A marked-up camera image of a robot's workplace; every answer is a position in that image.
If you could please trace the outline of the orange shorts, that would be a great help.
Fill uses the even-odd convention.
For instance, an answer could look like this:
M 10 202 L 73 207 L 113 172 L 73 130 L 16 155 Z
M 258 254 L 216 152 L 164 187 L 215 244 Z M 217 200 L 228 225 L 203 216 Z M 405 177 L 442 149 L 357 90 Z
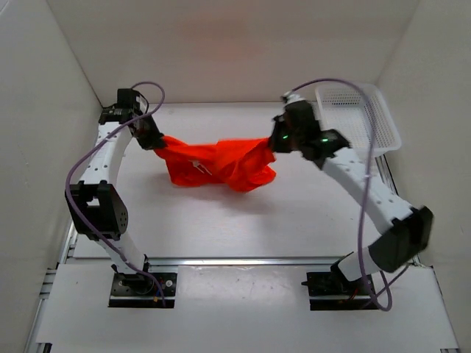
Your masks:
M 166 163 L 170 180 L 180 187 L 225 184 L 248 193 L 275 180 L 270 167 L 275 154 L 268 138 L 228 139 L 210 144 L 187 144 L 163 136 L 166 144 L 154 153 Z

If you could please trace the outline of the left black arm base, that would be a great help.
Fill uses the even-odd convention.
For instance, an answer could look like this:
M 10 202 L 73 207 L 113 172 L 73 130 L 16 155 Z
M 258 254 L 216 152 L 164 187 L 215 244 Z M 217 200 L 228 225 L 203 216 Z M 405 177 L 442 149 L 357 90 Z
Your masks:
M 159 283 L 141 274 L 119 273 L 116 265 L 110 287 L 108 307 L 173 309 L 177 292 L 177 268 L 152 269 L 150 275 Z

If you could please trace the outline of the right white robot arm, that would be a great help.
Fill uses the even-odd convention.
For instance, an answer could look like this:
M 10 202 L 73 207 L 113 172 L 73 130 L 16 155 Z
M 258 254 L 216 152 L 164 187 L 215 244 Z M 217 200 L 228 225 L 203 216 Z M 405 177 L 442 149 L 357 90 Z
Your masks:
M 360 246 L 332 265 L 330 284 L 334 291 L 349 293 L 363 275 L 393 273 L 428 247 L 431 210 L 413 207 L 393 194 L 379 176 L 367 173 L 345 136 L 335 129 L 321 129 L 309 101 L 297 94 L 283 97 L 283 113 L 273 121 L 272 151 L 299 151 L 350 194 L 380 235 L 369 246 Z

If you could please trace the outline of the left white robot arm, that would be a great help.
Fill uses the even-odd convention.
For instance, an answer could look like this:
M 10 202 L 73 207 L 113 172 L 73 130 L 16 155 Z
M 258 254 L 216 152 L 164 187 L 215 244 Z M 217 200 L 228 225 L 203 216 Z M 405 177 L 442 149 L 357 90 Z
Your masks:
M 127 232 L 129 215 L 116 182 L 121 161 L 131 140 L 143 150 L 163 149 L 163 133 L 153 119 L 156 109 L 138 92 L 121 88 L 116 102 L 102 109 L 95 146 L 68 172 L 65 198 L 76 231 L 98 243 L 114 262 L 115 271 L 129 277 L 138 294 L 153 289 L 148 258 Z

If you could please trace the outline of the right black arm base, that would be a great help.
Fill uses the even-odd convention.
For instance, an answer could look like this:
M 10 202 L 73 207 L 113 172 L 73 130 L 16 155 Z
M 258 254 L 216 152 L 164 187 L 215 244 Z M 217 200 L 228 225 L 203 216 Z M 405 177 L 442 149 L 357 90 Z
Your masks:
M 377 310 L 362 278 L 347 281 L 337 260 L 328 272 L 307 272 L 301 283 L 308 289 L 310 311 Z

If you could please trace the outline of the white plastic basket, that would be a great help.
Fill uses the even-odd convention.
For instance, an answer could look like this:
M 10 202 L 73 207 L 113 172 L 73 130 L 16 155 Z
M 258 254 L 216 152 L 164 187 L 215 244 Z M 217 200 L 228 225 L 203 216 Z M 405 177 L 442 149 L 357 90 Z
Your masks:
M 377 87 L 360 84 L 367 100 L 354 89 L 339 83 L 316 87 L 317 116 L 323 129 L 336 129 L 348 139 L 360 158 L 366 158 L 375 126 L 373 157 L 380 157 L 402 146 L 389 108 Z

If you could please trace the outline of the aluminium table rail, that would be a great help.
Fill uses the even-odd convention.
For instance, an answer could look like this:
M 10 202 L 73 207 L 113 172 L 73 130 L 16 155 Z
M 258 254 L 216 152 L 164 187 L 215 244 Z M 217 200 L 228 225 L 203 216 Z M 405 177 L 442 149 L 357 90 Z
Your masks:
M 154 266 L 331 265 L 339 257 L 151 257 Z

